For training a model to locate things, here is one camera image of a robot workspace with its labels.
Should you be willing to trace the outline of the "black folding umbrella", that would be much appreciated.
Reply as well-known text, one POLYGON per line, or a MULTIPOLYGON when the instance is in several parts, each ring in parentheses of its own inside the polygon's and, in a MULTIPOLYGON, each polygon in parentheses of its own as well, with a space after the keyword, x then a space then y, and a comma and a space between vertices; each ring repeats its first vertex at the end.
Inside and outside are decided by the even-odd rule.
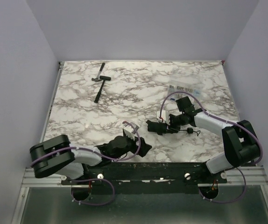
POLYGON ((158 135, 164 135, 166 133, 174 134, 174 133, 179 133, 180 131, 184 131, 188 134, 196 133, 197 136, 199 136, 201 133, 201 131, 195 131, 192 127, 181 129, 180 126, 171 127, 167 125, 166 123, 153 122, 150 120, 147 120, 146 123, 148 125, 147 127, 148 132, 156 133, 158 135))

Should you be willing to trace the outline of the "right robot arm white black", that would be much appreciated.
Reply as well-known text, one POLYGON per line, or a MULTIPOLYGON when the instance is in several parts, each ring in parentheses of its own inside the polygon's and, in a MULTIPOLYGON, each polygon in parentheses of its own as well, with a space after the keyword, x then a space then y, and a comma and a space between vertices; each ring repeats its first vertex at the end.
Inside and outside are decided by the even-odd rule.
POLYGON ((261 150, 251 123, 247 120, 230 124, 220 117, 213 118, 196 109, 189 97, 176 100, 180 115, 169 115, 169 129, 179 130, 190 125, 205 129, 222 138, 224 152, 205 162, 205 169, 211 174, 236 168, 260 158, 261 150))

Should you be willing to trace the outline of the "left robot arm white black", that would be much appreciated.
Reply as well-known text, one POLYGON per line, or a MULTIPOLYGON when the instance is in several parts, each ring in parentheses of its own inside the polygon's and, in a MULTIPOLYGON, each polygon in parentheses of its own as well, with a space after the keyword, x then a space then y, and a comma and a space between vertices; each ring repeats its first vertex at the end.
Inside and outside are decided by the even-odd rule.
POLYGON ((151 148, 143 137, 130 138, 126 134, 102 145, 78 147, 72 146, 68 136, 62 134, 34 145, 29 151, 36 178, 57 173, 77 179, 84 175, 84 165, 105 166, 113 160, 125 160, 122 156, 128 152, 144 157, 151 148))

